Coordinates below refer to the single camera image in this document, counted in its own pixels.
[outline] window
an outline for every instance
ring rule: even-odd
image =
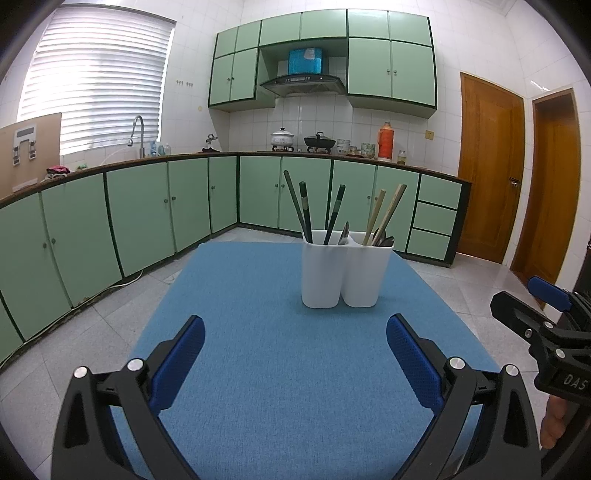
[[[117,8],[58,8],[33,55],[18,121],[62,112],[61,155],[127,143],[136,115],[145,140],[156,140],[173,27]]]

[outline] cabinet door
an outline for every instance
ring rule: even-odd
[[[234,54],[230,100],[254,98],[257,58],[258,48],[239,51]]]
[[[330,160],[327,158],[283,157],[281,160],[281,182],[279,198],[279,228],[301,232],[296,207],[291,200],[290,190],[283,171],[288,170],[295,193],[300,198],[298,184],[306,182],[310,222],[315,230],[323,230],[326,222],[326,202],[329,196]]]
[[[350,38],[348,92],[390,98],[391,83],[390,42]]]
[[[0,209],[0,225],[0,291],[28,339],[70,310],[51,254],[40,194]]]
[[[388,12],[390,16],[390,40],[409,41],[431,47],[429,19],[422,15]]]
[[[335,160],[330,210],[335,204],[339,185],[346,186],[335,230],[342,230],[345,222],[348,221],[351,231],[365,232],[374,191],[374,176],[375,167],[373,165]]]
[[[265,18],[261,25],[259,46],[299,40],[301,13]]]
[[[209,88],[210,105],[230,101],[233,61],[234,55],[227,55],[213,61],[212,84]]]
[[[115,242],[124,274],[174,254],[166,163],[107,172]]]
[[[207,159],[168,162],[168,182],[177,252],[211,233]]]
[[[301,15],[300,38],[346,37],[347,10],[314,10]]]
[[[261,33],[261,21],[246,23],[238,27],[236,37],[236,51],[258,47],[258,37]]]
[[[406,249],[408,234],[410,232],[411,222],[413,221],[414,203],[417,198],[418,175],[419,174],[415,171],[402,170],[401,168],[378,167],[374,190],[374,202],[381,189],[386,190],[386,196],[384,197],[384,202],[379,210],[374,231],[384,218],[398,184],[405,183],[407,185],[407,188],[400,199],[400,203],[386,228],[386,235],[392,235],[394,237],[394,249],[401,252],[404,252]]]
[[[435,105],[433,49],[392,42],[392,97]]]
[[[51,249],[72,304],[121,280],[103,175],[57,185],[41,192],[41,198]]]
[[[240,158],[240,221],[277,228],[281,157]]]
[[[236,223],[236,157],[209,158],[212,233]]]
[[[234,27],[230,30],[224,30],[223,32],[217,34],[216,52],[213,56],[214,58],[221,57],[222,55],[228,55],[229,53],[234,53],[234,47],[236,46],[236,32],[238,32],[238,28]]]
[[[0,303],[0,362],[22,345],[8,313]]]
[[[349,9],[349,36],[389,39],[388,12]]]

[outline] chopsticks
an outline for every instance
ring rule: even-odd
[[[300,202],[298,202],[296,191],[294,189],[294,184],[291,181],[290,173],[289,173],[288,170],[284,170],[283,171],[283,175],[285,175],[285,180],[287,182],[287,187],[290,190],[291,201],[294,203],[295,212],[297,213],[297,218],[300,221],[301,231],[303,232],[304,237],[306,238],[306,240],[308,240],[308,236],[306,235],[306,225],[304,224],[304,217],[302,217],[302,215],[301,215]]]
[[[300,196],[301,196],[301,209],[304,212],[304,221],[306,228],[304,228],[304,234],[306,241],[309,244],[313,244],[312,239],[312,224],[310,223],[310,206],[308,205],[308,191],[306,190],[306,182],[303,180],[300,182]]]
[[[343,201],[343,195],[345,194],[345,185],[341,184],[339,187],[339,191],[336,194],[335,205],[333,206],[333,212],[330,215],[330,222],[328,230],[326,231],[326,236],[324,237],[324,245],[329,244],[330,236],[332,235],[332,230],[335,227],[336,217],[339,214],[340,204]]]
[[[382,207],[382,203],[384,202],[384,197],[386,196],[386,190],[381,189],[378,194],[378,199],[374,205],[374,211],[371,212],[371,217],[369,218],[368,227],[365,231],[365,236],[363,237],[363,244],[367,245],[369,241],[369,236],[371,235],[372,230],[374,229],[375,221],[378,219],[379,210]]]
[[[382,220],[382,223],[380,224],[380,226],[378,228],[378,233],[377,233],[377,235],[374,235],[374,238],[371,243],[372,247],[376,246],[376,244],[378,243],[379,237],[386,231],[386,227],[388,226],[388,222],[392,218],[392,215],[394,214],[394,210],[396,210],[396,207],[400,203],[400,199],[402,198],[402,194],[404,194],[406,187],[407,187],[406,184],[401,183],[396,188],[396,192],[394,192],[394,196],[392,197],[392,201],[390,202],[390,205],[388,206],[388,210],[386,210],[386,215],[384,215],[384,219]]]

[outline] blue gripper pad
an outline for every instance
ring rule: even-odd
[[[386,338],[420,404],[438,415],[444,404],[441,377],[396,315],[388,320]]]
[[[527,289],[534,297],[552,305],[559,312],[568,312],[573,306],[564,290],[540,277],[531,277]]]
[[[205,325],[194,316],[152,378],[149,407],[155,416],[172,406],[204,342]]]

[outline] blue box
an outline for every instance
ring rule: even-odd
[[[287,73],[322,73],[322,48],[291,50]]]

